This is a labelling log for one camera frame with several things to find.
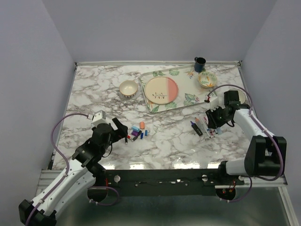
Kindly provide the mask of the orange highlighter pen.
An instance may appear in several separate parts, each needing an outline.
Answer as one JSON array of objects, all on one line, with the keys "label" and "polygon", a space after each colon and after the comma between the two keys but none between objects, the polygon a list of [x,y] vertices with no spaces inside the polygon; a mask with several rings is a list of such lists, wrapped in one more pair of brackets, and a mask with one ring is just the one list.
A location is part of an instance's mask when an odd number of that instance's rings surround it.
[{"label": "orange highlighter pen", "polygon": [[196,125],[202,132],[206,132],[206,128],[204,127],[203,123],[198,119],[195,118]]}]

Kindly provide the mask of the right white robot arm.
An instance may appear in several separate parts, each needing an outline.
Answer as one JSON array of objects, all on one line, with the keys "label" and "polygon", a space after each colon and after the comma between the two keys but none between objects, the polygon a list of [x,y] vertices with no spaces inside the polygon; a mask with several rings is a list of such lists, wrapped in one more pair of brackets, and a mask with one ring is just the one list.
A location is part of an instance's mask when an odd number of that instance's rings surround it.
[{"label": "right white robot arm", "polygon": [[250,144],[245,158],[236,161],[223,161],[216,173],[217,181],[228,184],[235,176],[258,177],[272,181],[283,175],[287,142],[284,137],[277,137],[258,121],[250,105],[239,100],[236,90],[224,93],[224,106],[217,106],[216,97],[207,102],[210,109],[206,111],[208,127],[217,129],[229,122],[237,124]]}]

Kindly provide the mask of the light blue highlighter cap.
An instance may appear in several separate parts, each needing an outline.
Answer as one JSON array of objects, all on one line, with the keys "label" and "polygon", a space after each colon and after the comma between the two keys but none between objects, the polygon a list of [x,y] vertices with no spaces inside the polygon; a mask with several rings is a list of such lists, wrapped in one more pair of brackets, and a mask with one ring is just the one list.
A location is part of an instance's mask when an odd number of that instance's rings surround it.
[{"label": "light blue highlighter cap", "polygon": [[136,126],[132,126],[131,129],[132,129],[133,131],[136,131],[136,132],[139,132],[139,131],[140,131],[140,129],[139,129],[138,127],[136,127]]}]

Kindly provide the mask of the light blue highlighter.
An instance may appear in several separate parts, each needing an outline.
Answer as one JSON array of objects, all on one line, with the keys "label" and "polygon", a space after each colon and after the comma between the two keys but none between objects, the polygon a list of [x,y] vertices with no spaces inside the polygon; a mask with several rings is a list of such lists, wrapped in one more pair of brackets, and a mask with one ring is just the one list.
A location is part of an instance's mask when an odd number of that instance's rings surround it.
[{"label": "light blue highlighter", "polygon": [[221,135],[221,134],[222,134],[221,128],[217,128],[217,129],[216,129],[216,133],[217,133],[218,135]]}]

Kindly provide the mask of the orange highlighter cap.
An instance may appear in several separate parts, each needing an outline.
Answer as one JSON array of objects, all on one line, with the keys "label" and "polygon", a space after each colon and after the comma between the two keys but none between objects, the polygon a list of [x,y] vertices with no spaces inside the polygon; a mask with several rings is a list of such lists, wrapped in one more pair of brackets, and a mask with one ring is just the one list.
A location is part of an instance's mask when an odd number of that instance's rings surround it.
[{"label": "orange highlighter cap", "polygon": [[140,129],[145,129],[145,123],[143,121],[140,122],[139,126],[140,126]]}]

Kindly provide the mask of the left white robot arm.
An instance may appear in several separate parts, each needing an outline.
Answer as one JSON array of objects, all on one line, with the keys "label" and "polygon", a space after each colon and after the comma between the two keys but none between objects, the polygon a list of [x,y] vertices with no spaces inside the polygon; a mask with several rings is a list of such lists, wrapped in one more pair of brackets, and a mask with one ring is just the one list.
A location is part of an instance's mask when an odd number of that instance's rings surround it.
[{"label": "left white robot arm", "polygon": [[90,194],[89,201],[96,205],[104,205],[102,201],[109,191],[119,196],[118,191],[109,186],[106,170],[99,164],[113,143],[127,140],[127,126],[117,118],[112,121],[116,129],[104,119],[93,121],[92,136],[75,150],[65,170],[31,201],[23,200],[19,204],[20,221],[24,225],[56,225],[58,214],[84,189]]}]

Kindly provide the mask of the purple highlighter black cap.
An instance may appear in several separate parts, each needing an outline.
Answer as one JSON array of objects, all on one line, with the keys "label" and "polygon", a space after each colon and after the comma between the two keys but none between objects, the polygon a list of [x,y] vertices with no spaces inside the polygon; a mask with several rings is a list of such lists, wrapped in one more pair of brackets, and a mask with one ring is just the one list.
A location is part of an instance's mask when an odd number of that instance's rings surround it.
[{"label": "purple highlighter black cap", "polygon": [[190,121],[191,122],[191,126],[192,128],[195,130],[195,132],[199,135],[199,136],[202,136],[203,133],[202,131],[200,130],[200,128],[197,126],[196,123],[194,123],[193,121]]}]

